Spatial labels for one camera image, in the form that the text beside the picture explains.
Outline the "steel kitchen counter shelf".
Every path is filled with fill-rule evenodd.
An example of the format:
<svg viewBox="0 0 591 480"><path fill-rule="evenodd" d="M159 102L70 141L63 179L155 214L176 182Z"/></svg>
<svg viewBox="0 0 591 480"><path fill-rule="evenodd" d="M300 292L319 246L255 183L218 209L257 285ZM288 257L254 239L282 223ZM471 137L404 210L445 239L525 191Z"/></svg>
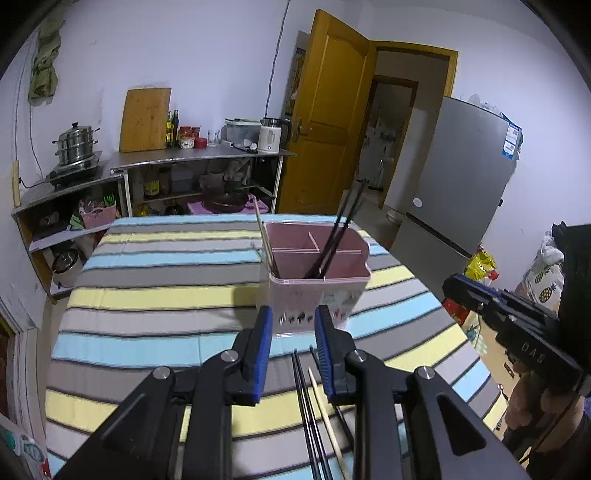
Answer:
<svg viewBox="0 0 591 480"><path fill-rule="evenodd" d="M80 238L96 240L113 223L86 229L80 207L115 205L117 218L193 213L205 190L224 187L259 195L273 211L287 157L287 150L269 154L228 142L202 149L117 152L101 157L91 180L59 190L44 180L28 188L12 216L43 290L57 300L68 295L73 280L55 271L55 256Z"/></svg>

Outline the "yellow snack bag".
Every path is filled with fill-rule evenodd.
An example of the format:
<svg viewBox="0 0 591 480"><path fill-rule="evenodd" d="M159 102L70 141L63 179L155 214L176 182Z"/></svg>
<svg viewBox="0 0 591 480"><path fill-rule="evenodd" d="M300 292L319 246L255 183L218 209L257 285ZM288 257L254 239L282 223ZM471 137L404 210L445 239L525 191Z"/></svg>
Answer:
<svg viewBox="0 0 591 480"><path fill-rule="evenodd" d="M494 257L486 250L479 249L469 261L464 270L464 275L474 281L483 282L487 280L492 282L499 276L497 268L498 265Z"/></svg>

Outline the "light wooden chopstick short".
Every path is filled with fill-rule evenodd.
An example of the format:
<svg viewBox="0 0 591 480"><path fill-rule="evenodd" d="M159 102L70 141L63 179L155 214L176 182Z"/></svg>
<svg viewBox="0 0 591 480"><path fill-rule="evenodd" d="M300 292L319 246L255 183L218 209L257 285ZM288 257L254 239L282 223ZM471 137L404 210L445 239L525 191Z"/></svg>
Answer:
<svg viewBox="0 0 591 480"><path fill-rule="evenodd" d="M308 378L311 380L311 387L314 390L315 402L317 402L318 410L321 412L322 422L325 424L325 430L329 436L329 443L331 443L332 450L335 453L335 458L337 458L339 470L341 470L342 473L342 479L351 480L348 468L346 467L344 456L342 456L342 450L339 447L338 439L335 436L335 430L332 428L332 422L331 419L329 419L327 410L325 409L325 404L321 400L320 390L318 390L318 384L317 381L315 381L315 376L311 368L308 368Z"/></svg>

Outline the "striped tablecloth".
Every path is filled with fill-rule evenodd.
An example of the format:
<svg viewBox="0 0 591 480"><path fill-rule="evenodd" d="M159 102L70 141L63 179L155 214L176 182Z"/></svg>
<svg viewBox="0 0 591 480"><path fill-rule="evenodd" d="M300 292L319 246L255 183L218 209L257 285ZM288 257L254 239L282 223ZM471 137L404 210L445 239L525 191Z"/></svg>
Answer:
<svg viewBox="0 0 591 480"><path fill-rule="evenodd" d="M228 349L256 319L259 226L249 214L125 218L72 290L48 367L52 472L155 367L183 369ZM489 427L506 402L441 303L377 241L369 285L346 329L363 350L411 371L430 365Z"/></svg>

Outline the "pink plastic utensil basket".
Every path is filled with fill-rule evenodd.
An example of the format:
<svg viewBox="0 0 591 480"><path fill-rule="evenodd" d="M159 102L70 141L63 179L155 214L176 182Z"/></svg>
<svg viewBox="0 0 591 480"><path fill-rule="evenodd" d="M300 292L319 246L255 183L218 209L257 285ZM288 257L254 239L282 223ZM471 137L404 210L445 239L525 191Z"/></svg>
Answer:
<svg viewBox="0 0 591 480"><path fill-rule="evenodd" d="M331 265L322 277L305 274L327 244L329 223L269 222L264 225L277 271L259 269L256 304L270 307L273 334L288 336L314 330L315 308L328 306L335 324L346 323L370 280L370 246L358 230L342 236Z"/></svg>

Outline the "orange wooden door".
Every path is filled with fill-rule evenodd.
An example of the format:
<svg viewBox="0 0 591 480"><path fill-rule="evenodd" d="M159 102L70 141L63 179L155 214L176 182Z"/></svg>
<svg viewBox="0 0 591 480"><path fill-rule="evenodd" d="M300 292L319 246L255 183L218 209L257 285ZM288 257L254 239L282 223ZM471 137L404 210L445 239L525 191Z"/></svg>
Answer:
<svg viewBox="0 0 591 480"><path fill-rule="evenodd" d="M280 214L335 214L352 185L377 61L373 42L318 10L294 104Z"/></svg>

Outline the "pink storage basket on shelf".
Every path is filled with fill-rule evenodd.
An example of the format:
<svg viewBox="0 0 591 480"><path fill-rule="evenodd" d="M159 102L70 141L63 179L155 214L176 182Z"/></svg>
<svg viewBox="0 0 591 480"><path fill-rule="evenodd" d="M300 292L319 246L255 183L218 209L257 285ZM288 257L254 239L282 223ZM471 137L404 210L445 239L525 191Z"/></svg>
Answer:
<svg viewBox="0 0 591 480"><path fill-rule="evenodd" d="M79 214L86 229L93 229L111 224L117 218L118 210L115 205L107 207L97 207L86 211L83 207L79 208Z"/></svg>

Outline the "dark wok pan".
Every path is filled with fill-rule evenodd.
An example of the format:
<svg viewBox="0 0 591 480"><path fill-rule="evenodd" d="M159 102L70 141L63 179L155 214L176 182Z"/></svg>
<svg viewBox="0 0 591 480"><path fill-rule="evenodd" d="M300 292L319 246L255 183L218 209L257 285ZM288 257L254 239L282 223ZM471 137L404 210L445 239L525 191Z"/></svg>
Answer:
<svg viewBox="0 0 591 480"><path fill-rule="evenodd" d="M245 209L249 196L243 191L226 192L224 187L208 188L204 191L202 205L213 213L238 213Z"/></svg>

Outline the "gas stove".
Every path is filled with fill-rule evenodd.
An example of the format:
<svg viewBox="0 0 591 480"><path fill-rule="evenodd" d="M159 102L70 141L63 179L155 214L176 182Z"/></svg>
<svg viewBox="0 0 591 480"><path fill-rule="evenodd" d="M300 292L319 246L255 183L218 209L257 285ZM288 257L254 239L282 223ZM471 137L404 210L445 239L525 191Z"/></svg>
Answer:
<svg viewBox="0 0 591 480"><path fill-rule="evenodd" d="M57 165L46 176L45 181L56 190L91 180L100 165L101 151L92 156L67 165Z"/></svg>

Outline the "white electric kettle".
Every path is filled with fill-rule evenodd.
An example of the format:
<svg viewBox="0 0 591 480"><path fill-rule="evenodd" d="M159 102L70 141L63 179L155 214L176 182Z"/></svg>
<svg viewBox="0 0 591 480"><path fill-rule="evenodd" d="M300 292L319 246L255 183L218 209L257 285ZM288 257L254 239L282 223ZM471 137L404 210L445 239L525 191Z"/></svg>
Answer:
<svg viewBox="0 0 591 480"><path fill-rule="evenodd" d="M290 141L291 122L287 119L264 117L260 120L257 151L277 154Z"/></svg>

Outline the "stainless steel steamer pot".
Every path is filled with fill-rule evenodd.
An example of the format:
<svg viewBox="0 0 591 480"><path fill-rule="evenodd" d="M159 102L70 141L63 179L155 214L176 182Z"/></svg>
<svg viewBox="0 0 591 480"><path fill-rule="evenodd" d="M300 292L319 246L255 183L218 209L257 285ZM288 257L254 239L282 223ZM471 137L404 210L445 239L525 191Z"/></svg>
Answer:
<svg viewBox="0 0 591 480"><path fill-rule="evenodd" d="M52 141L56 146L58 164L65 166L91 157L94 154L93 147L97 143L94 139L97 131L99 128L94 129L78 122L72 123L68 130Z"/></svg>

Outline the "red-lidded jar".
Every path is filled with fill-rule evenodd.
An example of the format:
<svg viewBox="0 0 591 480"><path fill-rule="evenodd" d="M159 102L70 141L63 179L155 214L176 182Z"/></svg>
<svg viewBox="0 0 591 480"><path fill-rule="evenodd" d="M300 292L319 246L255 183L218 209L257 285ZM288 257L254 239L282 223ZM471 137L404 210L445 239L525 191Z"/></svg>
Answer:
<svg viewBox="0 0 591 480"><path fill-rule="evenodd" d="M180 149L193 149L195 144L195 130L190 126L181 126L178 130L177 143Z"/></svg>

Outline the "wooden cutting board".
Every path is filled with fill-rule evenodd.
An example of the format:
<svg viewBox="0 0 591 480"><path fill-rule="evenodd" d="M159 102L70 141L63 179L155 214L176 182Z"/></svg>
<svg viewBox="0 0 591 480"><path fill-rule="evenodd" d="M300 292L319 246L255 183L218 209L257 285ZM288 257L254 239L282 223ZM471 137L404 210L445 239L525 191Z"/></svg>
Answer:
<svg viewBox="0 0 591 480"><path fill-rule="evenodd" d="M120 130L122 153L165 148L170 88L141 88L127 91Z"/></svg>

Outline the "dark oil bottle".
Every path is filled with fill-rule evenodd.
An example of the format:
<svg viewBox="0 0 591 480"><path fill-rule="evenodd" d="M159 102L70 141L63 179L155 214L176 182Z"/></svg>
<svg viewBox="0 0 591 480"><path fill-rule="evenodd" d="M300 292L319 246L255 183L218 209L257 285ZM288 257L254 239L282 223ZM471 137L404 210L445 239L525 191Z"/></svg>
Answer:
<svg viewBox="0 0 591 480"><path fill-rule="evenodd" d="M171 118L171 147L177 148L178 146L178 128L179 128L179 111L175 109Z"/></svg>

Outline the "green hanging cloth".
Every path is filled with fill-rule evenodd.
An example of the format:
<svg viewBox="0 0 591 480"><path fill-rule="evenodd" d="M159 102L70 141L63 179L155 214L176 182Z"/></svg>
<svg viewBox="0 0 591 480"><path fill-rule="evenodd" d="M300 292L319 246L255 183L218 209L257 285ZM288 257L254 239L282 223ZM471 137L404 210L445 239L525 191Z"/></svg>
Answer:
<svg viewBox="0 0 591 480"><path fill-rule="evenodd" d="M29 88L29 101L53 97L58 78L53 66L61 47L60 29L62 20L45 20L38 35L38 49L35 55Z"/></svg>

